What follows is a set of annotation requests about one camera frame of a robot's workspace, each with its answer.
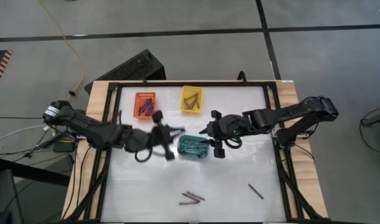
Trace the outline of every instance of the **black stand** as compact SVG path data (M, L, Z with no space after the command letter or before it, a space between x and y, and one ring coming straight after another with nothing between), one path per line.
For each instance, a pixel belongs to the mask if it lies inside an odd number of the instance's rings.
M0 159L0 172L6 169L12 170L13 175L16 177L61 186L68 186L70 184L70 177L67 175Z
M380 123L380 113L378 115L373 116L369 119L362 119L361 124L365 127L371 126L372 124Z

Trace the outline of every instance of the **yellow cable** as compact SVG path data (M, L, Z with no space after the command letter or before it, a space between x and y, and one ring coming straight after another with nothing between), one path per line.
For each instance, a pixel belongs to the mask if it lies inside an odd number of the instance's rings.
M52 128L52 132L54 135L56 135L57 133L55 132L55 129ZM74 140L59 140L59 142L63 142L63 143L73 143L75 142Z
M67 46L69 46L72 49L72 51L75 53L75 55L78 57L78 60L79 60L79 63L80 63L80 69L81 69L81 78L80 78L80 81L78 82L78 84L76 85L76 87L72 90L72 91L75 91L81 85L81 83L83 82L83 79L85 78L85 68L83 66L82 59L80 58L78 52L68 43L67 38L65 37L63 29L60 27L60 25L58 24L58 22L55 20L55 18L52 15L52 13L50 13L50 11L47 9L47 7L43 4L43 0L39 0L39 4L45 9L45 11L47 12L47 14L50 16L50 18L54 21L54 23L56 24L56 26L60 30L61 34L63 35L65 44Z

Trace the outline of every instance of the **black floor stripe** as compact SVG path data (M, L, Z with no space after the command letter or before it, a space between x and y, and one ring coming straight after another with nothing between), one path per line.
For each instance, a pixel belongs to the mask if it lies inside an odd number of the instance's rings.
M245 29L211 29L211 30L181 30L181 31L160 31L160 32L135 32L122 34L90 34L90 35L67 35L67 40L84 40L84 39L109 39L125 37L166 37L180 35L205 35L205 34L248 34L262 32L261 28ZM63 40L62 36L46 37L2 37L0 42L26 42L26 41L46 41L46 40Z
M362 30L362 29L380 29L380 24L351 25L351 26L321 26L321 27L277 27L277 28L267 28L267 29L269 32ZM258 33L258 32L263 32L263 28L178 30L178 31L117 33L117 34L68 35L66 36L66 38L67 40L86 40L86 39L109 39L109 38L126 38L126 37L165 37L165 36L207 35L207 34L250 34L250 33ZM48 40L63 40L63 37L62 36L0 37L0 42L28 42L28 41L48 41Z
M264 15L262 2L261 2L261 0L255 0L255 1L256 1L257 10L259 11L259 17L260 17L260 21L262 24L264 40L266 41L266 45L267 45L267 51L269 53L272 72L274 73L274 78L276 80L280 80L281 75L280 75L279 69L278 69L276 53L274 52L274 48L272 46L272 41L271 41L271 37L270 37L270 33L269 33L269 28L267 26L266 16Z
M316 27L278 27L269 28L269 32L298 32L298 31L325 31L325 30L359 30L380 29L380 24L350 25L350 26L316 26Z

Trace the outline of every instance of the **wooden table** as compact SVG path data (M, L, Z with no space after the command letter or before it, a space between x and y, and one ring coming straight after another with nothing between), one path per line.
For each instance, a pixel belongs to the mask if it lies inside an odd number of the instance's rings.
M133 82L140 82L140 81L122 81L121 83L133 83ZM149 82L172 82L172 81L161 80L161 81L149 81ZM196 82L196 81L182 80L181 82ZM238 81L202 80L200 82L241 82L241 81L240 80ZM285 80L280 80L280 81L257 80L256 81L254 80L254 81L249 81L249 82L276 82L277 92L279 95L279 101L280 101L281 107L293 105L299 102L293 81L285 81ZM91 91L91 95L90 95L90 99L89 99L89 103L88 103L88 107L86 111L87 116L90 116L97 120L102 120L104 106L106 103L106 94L108 90L108 84L109 84L109 81L97 81L93 83L93 89ZM113 102L114 102L115 97L116 97L116 92L113 92L107 120L112 119L113 106L114 106ZM271 98L271 102L272 102L272 108L274 108L274 101L272 100L272 98ZM297 119L288 121L285 123L285 126L290 126L296 121ZM299 146L311 152L310 144L308 143L307 140L298 139L296 143ZM82 198L86 195L89 189L93 164L95 162L96 150L90 149L90 151L86 155L86 158L83 158L87 149L88 149L88 144L86 141L82 141L79 143L77 156L76 156L76 163L75 163L76 166L73 170L73 172L75 172L75 180L73 179L73 174L72 174L70 185L67 190L67 196L65 198L64 208L63 208L63 211L64 211L63 214L64 214L73 194L71 205L69 206L68 212L65 215L66 217L69 216L76 208L76 203L78 201L77 200L78 192L79 192L79 202L80 202ZM327 217L327 211L326 211L324 200L322 197L317 171L315 170L315 165L312 158L310 158L310 155L308 155L306 152L299 149L298 147L293 147L291 151L292 151L292 160L294 164L293 167L294 167L295 176L297 180L297 186L300 192L303 194L303 196L306 198L309 204L316 210L317 213L319 213L323 217ZM100 165L99 165L99 172L101 171L101 168L103 166L104 157L105 157L105 152L102 152ZM79 186L80 165L83 160L85 161L84 161L83 170L82 170L81 186ZM100 194L99 191L100 190L98 190L95 193L95 196L93 197L90 218L95 218L96 216L96 208L97 208L97 204L99 203L98 201L99 194ZM292 218L297 218L294 196L288 187L287 187L287 191L288 191L288 196L289 196L289 204L290 204Z

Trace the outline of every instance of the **black cable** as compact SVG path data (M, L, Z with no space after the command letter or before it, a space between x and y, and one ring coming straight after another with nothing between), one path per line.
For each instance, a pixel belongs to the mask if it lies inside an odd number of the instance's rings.
M140 160L140 159L138 158L137 153L138 153L139 151L136 151L136 152L134 153L134 159L135 159L136 161L138 161L138 162L147 162L147 161L151 158L151 155L152 155L152 147L149 148L148 151L149 151L148 156L147 156L145 159L143 159L143 160Z
M14 197L10 200L10 202L6 205L6 207L4 208L3 211L6 211L6 209L8 208L8 206L11 204L11 202L13 202L13 200L15 198L18 197L19 193L21 193L22 191L24 191L26 188L28 188L31 184L33 184L35 181L33 180L31 183L29 183L28 185L26 185L24 188L22 188L19 192L16 192L16 194L14 195Z
M1 158L4 158L4 157L6 157L6 156L10 156L10 155L21 154L20 152L25 152L25 153L24 153L25 155L23 155L23 156L22 156L21 158L19 158L19 159L14 160L13 162L17 162L17 161L19 161L19 160L21 160L21 159L23 159L23 158L25 158L25 157L31 157L32 153L33 153L35 150L39 150L39 149L41 149L41 147L39 147L38 144L39 144L39 143L43 140L43 138L46 136L47 131L48 131L48 130L46 130L46 131L44 132L44 134L42 135L41 139L39 139L39 141L36 143L35 147L33 147L32 149L27 149L27 150L18 151L18 152L0 153L0 155L3 155L3 156L0 157L0 159L1 159Z
M313 161L315 161L313 154L311 154L311 153L310 153L309 151L307 151L305 148L298 146L297 144L295 144L295 146L297 146L299 149L302 149L303 151L307 152L307 153L312 157Z
M64 132L61 132L60 130L58 130L57 128L52 128L56 134L62 134L62 135L66 135L66 133L70 134L71 136L67 136L68 138L70 138L70 140L72 141L76 141L76 138L72 136L72 133L68 130L68 126L65 127L65 131Z
M83 169L83 164L85 163L86 156L90 150L91 146L86 150L85 155L83 156L82 163L80 164L80 170L79 170L79 188L78 188L78 198L76 200L76 206L79 205L79 193L80 193L80 186L82 184L82 169Z
M38 151L34 151L32 153L39 153L39 152L50 152L50 151L53 151L53 148L44 148L45 150L38 150ZM32 149L28 149L28 150L25 150L25 151L18 151L18 152L7 152L7 153L0 153L0 158L3 158L3 157L6 157L6 156L11 156L11 155L16 155L16 154L26 154L26 152L28 151L31 151Z
M361 139L364 141L365 145L367 145L367 146L370 148L370 150L375 151L375 152L379 152L379 153L380 153L379 150L374 149L372 146L370 146L370 145L366 142L366 140L365 140L365 138L364 138L364 135L363 135L363 132L362 132L362 130L361 130L362 120L365 120L365 118L366 118L368 115L370 115L371 113L373 113L373 112L375 112L375 111L380 111L380 108L379 108L379 109L372 110L372 111L368 112L366 115L364 115L363 118L361 118L361 120L359 121L359 127L358 127L358 130L359 130L359 135L361 136Z
M314 130L311 133L308 132L309 133L308 136L305 137L305 138L302 138L302 139L304 139L304 140L309 139L315 133L315 131L317 130L318 124L319 124L319 122L314 126Z
M229 141L237 143L237 145L230 144ZM225 139L225 144L232 149L239 149L242 146L242 140L239 137Z
M78 154L78 149L76 149L75 151L75 160L76 160L76 156ZM76 172L76 162L73 164L73 184L72 184L72 193L71 193L71 198L70 198L70 202L68 203L68 206L67 206L67 209L65 210L64 212L64 215L62 216L62 219L65 218L65 215L67 214L68 210L70 209L70 206L71 206L71 203L72 203L72 198L73 198L73 192L75 190L75 172Z
M43 118L4 117L4 116L0 116L0 119L43 119Z
M51 158L51 159L46 159L46 160L44 160L44 161L35 162L35 163L33 163L33 164L29 164L28 166L33 166L33 165L36 165L36 164L40 164L40 163L42 163L42 162L51 161L51 160L53 160L53 159L57 159L57 158L59 158L59 157L65 156L65 155L67 155L68 153L69 153L69 152L67 152L67 153L65 153L65 154L62 154L62 155L59 155L59 156L56 156L56 157L53 157L53 158Z

